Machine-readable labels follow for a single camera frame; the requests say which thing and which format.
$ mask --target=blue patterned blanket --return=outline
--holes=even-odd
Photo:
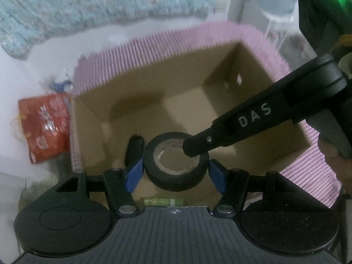
[[[26,59],[48,38],[146,17],[205,15],[216,0],[0,0],[0,44]]]

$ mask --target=cardboard box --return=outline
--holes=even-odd
[[[174,54],[116,75],[73,100],[83,169],[101,174],[123,164],[136,131],[146,142],[164,132],[197,134],[272,83],[270,73],[240,40]],[[302,128],[285,122],[209,154],[229,169],[260,175],[270,168],[282,170],[309,146]],[[208,174],[183,192],[161,190],[144,174],[133,197],[138,202],[144,197],[183,198],[185,205],[212,207],[221,195]]]

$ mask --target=crosshair marking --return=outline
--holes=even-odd
[[[177,208],[175,208],[175,209],[173,209],[171,212],[172,212],[173,214],[179,214],[181,211],[178,210]]]

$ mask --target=small black object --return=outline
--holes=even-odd
[[[118,218],[134,217],[139,214],[137,205],[133,201],[132,195],[126,190],[124,177],[121,172],[107,170],[103,173],[105,183],[105,195],[110,211],[116,213]],[[122,213],[123,206],[134,206],[136,210],[131,214]]]
[[[213,211],[214,215],[220,218],[231,218],[235,216],[241,210],[246,200],[249,172],[241,169],[232,169],[228,172],[230,174],[228,179],[231,181],[227,185],[226,193],[223,194]],[[220,209],[224,206],[230,206],[233,210],[226,211]]]
[[[143,150],[144,150],[143,137],[138,134],[132,135],[127,145],[127,150],[125,155],[125,166],[133,167],[143,157]]]
[[[161,170],[156,164],[155,158],[159,153],[155,151],[162,142],[171,139],[184,140],[190,136],[191,135],[187,133],[168,132],[156,136],[147,144],[143,154],[144,166],[149,179],[159,188],[168,191],[183,191],[195,187],[203,180],[204,175],[209,167],[209,154],[207,152],[201,154],[199,156],[198,165],[193,170],[185,174],[168,174]]]

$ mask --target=hand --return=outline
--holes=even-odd
[[[347,193],[352,195],[352,159],[344,159],[338,150],[321,136],[318,139],[319,150],[325,155],[325,161],[336,173]]]

